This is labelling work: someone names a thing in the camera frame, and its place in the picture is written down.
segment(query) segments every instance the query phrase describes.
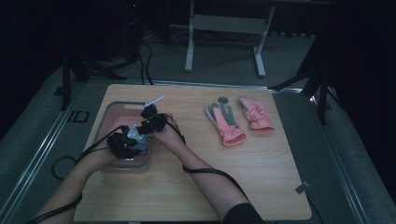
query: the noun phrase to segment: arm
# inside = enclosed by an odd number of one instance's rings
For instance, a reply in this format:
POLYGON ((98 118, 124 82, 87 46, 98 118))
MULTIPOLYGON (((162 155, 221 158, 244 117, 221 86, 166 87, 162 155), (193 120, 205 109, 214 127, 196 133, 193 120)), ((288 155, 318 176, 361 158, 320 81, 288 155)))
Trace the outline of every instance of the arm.
MULTIPOLYGON (((152 137, 174 153, 185 167, 189 169, 212 168, 187 147, 168 125, 165 125, 162 132, 153 133, 152 137)), ((240 203, 249 203, 243 193, 222 175, 190 174, 190 176, 221 221, 232 207, 240 203)))
MULTIPOLYGON (((73 168, 61 186, 56 189, 35 217, 73 202, 83 191, 90 176, 115 159, 116 157, 108 149, 88 154, 73 168)), ((51 217, 42 223, 72 223, 75 213, 76 207, 51 217)))

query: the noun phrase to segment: pink glove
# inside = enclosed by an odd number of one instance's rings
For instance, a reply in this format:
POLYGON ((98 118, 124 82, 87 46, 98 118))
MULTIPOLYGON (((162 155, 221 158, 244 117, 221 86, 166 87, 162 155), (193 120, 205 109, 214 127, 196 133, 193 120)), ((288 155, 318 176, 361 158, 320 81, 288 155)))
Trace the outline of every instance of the pink glove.
POLYGON ((213 105, 207 106, 205 111, 209 119, 218 128, 224 146, 231 147, 245 141, 246 136, 236 125, 233 111, 229 105, 213 103, 213 105))
POLYGON ((250 121, 250 130, 255 133, 271 133, 274 124, 268 119, 262 102, 251 97, 241 96, 239 101, 244 106, 245 116, 250 121))

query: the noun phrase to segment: glove finger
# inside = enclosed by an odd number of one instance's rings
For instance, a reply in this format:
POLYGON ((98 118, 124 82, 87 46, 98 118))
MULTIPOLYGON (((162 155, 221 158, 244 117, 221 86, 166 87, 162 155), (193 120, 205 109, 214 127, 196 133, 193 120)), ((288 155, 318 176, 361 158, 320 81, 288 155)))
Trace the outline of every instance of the glove finger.
POLYGON ((225 120, 224 116, 221 113, 220 108, 218 107, 213 108, 213 114, 215 115, 217 127, 219 130, 225 130, 229 127, 227 121, 225 120))
POLYGON ((207 117, 212 121, 212 123, 218 127, 218 124, 216 123, 216 117, 215 114, 213 113, 213 106, 208 105, 205 109, 205 112, 207 114, 207 117))
POLYGON ((242 103, 242 106, 244 107, 245 111, 250 114, 250 109, 248 108, 247 100, 248 100, 247 97, 239 97, 239 101, 242 103))
POLYGON ((233 115, 233 110, 229 105, 219 104, 219 109, 223 115, 228 126, 236 125, 235 116, 233 115))
POLYGON ((236 120, 235 120, 235 116, 233 115, 233 110, 231 109, 231 107, 229 105, 225 106, 225 110, 226 113, 222 113, 225 120, 227 121, 229 126, 236 126, 236 120))
POLYGON ((220 105, 219 105, 218 103, 213 103, 213 104, 212 104, 212 107, 213 107, 213 108, 215 108, 215 107, 216 107, 216 108, 219 108, 220 105))

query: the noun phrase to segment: black sleeve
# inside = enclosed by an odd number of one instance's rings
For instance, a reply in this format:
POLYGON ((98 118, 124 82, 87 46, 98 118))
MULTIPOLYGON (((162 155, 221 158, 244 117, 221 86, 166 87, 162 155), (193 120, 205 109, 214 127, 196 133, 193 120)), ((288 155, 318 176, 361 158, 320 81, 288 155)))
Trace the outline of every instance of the black sleeve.
POLYGON ((265 223, 251 203, 240 203, 228 211, 222 224, 263 224, 265 223))

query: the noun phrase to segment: glove cuff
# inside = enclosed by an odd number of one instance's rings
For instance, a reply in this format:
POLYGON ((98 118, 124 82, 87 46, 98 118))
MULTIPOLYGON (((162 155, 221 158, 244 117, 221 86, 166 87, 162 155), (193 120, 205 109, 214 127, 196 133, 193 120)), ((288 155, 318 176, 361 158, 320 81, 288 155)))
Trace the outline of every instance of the glove cuff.
POLYGON ((269 119, 257 119, 250 123, 250 130, 254 133, 271 133, 274 130, 274 124, 269 119))
POLYGON ((239 145, 247 138, 245 133, 235 126, 230 126, 225 129, 219 129, 219 133, 223 140, 223 145, 226 147, 232 147, 239 145))

